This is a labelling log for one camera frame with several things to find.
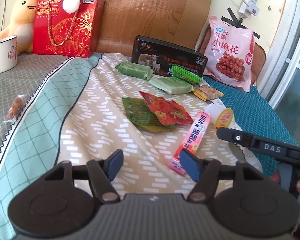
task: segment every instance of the mug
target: mug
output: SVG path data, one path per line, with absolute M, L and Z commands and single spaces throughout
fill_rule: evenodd
M 17 35 L 0 40 L 0 73 L 8 71 L 18 63 Z

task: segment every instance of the rope handle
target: rope handle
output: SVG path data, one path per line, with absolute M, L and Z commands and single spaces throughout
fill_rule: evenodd
M 48 12 L 48 36 L 49 36 L 50 42 L 53 46 L 60 47 L 63 44 L 65 44 L 65 42 L 67 40 L 69 40 L 70 37 L 71 37 L 71 33 L 73 31 L 73 28 L 74 28 L 75 20 L 77 19 L 78 10 L 76 10 L 74 15 L 73 15 L 72 22 L 71 22 L 71 25 L 70 25 L 70 29 L 69 29 L 69 31 L 66 35 L 66 38 L 59 44 L 56 44 L 55 41 L 53 40 L 53 37 L 51 36 L 51 13 L 52 13 L 52 8 L 51 8 L 51 5 L 49 3 L 48 3 L 48 11 L 49 11 Z

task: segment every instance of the blue logo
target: blue logo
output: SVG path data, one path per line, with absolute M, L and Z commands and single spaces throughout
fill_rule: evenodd
M 226 33 L 226 31 L 224 29 L 221 29 L 221 28 L 216 28 L 216 31 L 221 32 L 221 33 Z

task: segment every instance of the wooden headboard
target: wooden headboard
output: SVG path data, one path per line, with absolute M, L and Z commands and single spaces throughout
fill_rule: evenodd
M 144 35 L 194 49 L 211 0 L 106 0 L 98 52 L 131 56 Z

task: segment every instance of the power outlet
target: power outlet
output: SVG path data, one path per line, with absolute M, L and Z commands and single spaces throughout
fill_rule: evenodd
M 259 13 L 259 8 L 257 7 L 258 0 L 245 0 L 250 6 L 247 6 L 244 2 L 242 2 L 239 8 L 239 16 L 241 18 L 250 18 L 251 14 L 257 16 Z

